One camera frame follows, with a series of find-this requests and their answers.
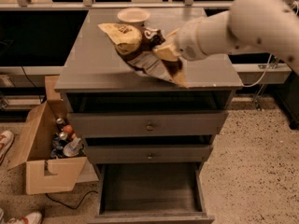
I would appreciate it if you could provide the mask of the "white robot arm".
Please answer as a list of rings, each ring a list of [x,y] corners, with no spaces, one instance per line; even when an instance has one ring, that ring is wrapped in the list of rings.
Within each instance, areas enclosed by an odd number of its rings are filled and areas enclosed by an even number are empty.
[[[234,0],[227,11],[186,22],[153,51],[172,62],[267,52],[299,74],[299,18],[283,0]]]

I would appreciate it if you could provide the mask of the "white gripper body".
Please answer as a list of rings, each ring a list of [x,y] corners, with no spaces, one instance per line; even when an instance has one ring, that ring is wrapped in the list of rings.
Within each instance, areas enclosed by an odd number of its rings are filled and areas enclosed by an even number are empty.
[[[179,54],[187,61],[204,60],[207,55],[202,51],[199,45],[200,23],[203,17],[187,21],[180,27],[175,35],[175,45]]]

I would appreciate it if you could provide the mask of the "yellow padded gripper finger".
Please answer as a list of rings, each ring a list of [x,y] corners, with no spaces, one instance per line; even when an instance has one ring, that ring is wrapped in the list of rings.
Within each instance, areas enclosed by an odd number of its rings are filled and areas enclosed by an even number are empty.
[[[179,31],[179,28],[175,29],[174,31],[172,31],[171,33],[167,34],[165,37],[168,38],[168,37],[171,37],[173,35],[176,35]]]
[[[159,46],[155,46],[152,49],[152,51],[159,59],[169,62],[177,61],[180,56],[177,47],[173,41],[164,42]]]

